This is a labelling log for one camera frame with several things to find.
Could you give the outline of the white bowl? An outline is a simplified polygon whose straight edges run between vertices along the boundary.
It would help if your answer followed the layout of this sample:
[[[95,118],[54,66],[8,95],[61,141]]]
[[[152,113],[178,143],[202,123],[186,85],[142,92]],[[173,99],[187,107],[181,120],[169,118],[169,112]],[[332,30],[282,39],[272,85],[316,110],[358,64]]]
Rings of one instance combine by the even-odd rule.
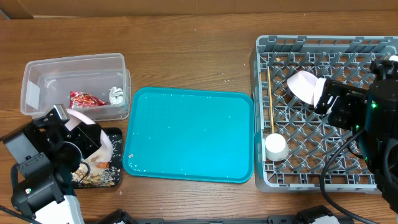
[[[318,102],[323,94],[323,89],[326,83],[326,78],[319,78],[315,84],[314,92],[313,92],[313,101],[314,107],[317,107]]]

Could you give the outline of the red snack wrapper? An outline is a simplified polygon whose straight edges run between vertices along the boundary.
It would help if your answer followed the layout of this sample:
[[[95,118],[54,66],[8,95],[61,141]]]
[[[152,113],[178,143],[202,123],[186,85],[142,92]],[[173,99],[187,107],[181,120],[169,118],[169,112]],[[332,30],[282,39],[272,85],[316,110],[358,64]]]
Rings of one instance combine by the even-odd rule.
[[[71,91],[70,92],[70,109],[79,109],[79,108],[89,108],[96,106],[104,106],[108,105],[108,102],[101,101],[97,97],[81,92],[81,91]]]

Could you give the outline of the white plate with peanuts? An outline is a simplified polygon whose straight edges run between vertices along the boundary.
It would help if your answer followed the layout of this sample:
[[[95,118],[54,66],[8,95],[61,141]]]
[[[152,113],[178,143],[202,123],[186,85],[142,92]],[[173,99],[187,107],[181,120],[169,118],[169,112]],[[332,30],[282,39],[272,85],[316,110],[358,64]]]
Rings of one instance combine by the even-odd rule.
[[[85,124],[96,124],[93,120],[79,111],[67,108],[67,112],[69,114],[70,120],[65,124],[65,126],[69,131],[71,131],[81,122],[84,122]],[[94,160],[95,162],[109,162],[111,160],[113,155],[113,145],[103,130],[100,134],[100,140],[101,147],[88,156],[86,158],[87,160]]]

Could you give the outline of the white tissue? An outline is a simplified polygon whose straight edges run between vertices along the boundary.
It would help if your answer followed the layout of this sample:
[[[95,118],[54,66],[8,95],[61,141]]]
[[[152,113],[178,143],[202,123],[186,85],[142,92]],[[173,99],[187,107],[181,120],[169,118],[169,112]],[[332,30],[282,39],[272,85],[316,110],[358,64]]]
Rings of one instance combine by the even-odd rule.
[[[122,103],[124,100],[124,92],[122,88],[116,86],[112,87],[109,92],[109,102],[112,105],[117,105]]]

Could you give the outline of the white cup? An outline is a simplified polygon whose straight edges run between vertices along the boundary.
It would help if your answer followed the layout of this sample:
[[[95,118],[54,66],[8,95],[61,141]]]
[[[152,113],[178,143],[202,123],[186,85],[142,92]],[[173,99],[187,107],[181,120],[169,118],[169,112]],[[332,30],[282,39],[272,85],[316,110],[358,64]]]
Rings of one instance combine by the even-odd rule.
[[[272,133],[265,139],[266,157],[274,162],[284,160],[289,154],[289,146],[283,135]]]

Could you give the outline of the wooden chopstick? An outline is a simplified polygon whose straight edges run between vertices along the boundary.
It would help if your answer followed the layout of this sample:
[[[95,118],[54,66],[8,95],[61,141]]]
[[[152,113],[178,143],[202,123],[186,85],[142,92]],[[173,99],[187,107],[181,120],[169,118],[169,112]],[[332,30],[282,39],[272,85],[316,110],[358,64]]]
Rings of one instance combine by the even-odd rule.
[[[272,94],[272,81],[270,65],[267,66],[267,79],[268,79],[268,97],[269,97],[269,117],[271,124],[271,133],[274,134],[274,108],[273,108],[273,94]]]

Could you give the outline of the orange carrot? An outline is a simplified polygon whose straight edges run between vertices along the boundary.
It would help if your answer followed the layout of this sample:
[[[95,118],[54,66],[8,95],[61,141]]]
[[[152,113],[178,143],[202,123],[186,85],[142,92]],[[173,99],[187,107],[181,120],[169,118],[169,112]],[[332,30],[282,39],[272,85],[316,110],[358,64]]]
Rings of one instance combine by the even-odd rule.
[[[99,162],[99,163],[97,163],[96,167],[99,169],[108,169],[109,162]]]

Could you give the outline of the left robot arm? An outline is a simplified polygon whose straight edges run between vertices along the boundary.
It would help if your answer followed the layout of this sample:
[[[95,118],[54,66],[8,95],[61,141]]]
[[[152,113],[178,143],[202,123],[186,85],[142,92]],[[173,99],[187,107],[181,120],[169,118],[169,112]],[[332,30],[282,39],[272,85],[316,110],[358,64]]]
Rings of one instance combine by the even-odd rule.
[[[45,116],[1,138],[15,159],[11,168],[12,212],[29,223],[83,223],[72,174],[101,147],[99,124],[68,129],[67,113]]]

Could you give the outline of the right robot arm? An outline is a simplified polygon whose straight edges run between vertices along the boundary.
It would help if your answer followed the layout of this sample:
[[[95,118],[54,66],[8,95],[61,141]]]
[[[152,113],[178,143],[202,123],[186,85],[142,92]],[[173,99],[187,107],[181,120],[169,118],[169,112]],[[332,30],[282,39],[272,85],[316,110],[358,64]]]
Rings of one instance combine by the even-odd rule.
[[[315,112],[331,126],[353,133],[368,170],[391,210],[397,211],[397,56],[373,60],[367,89],[321,78],[314,91]]]

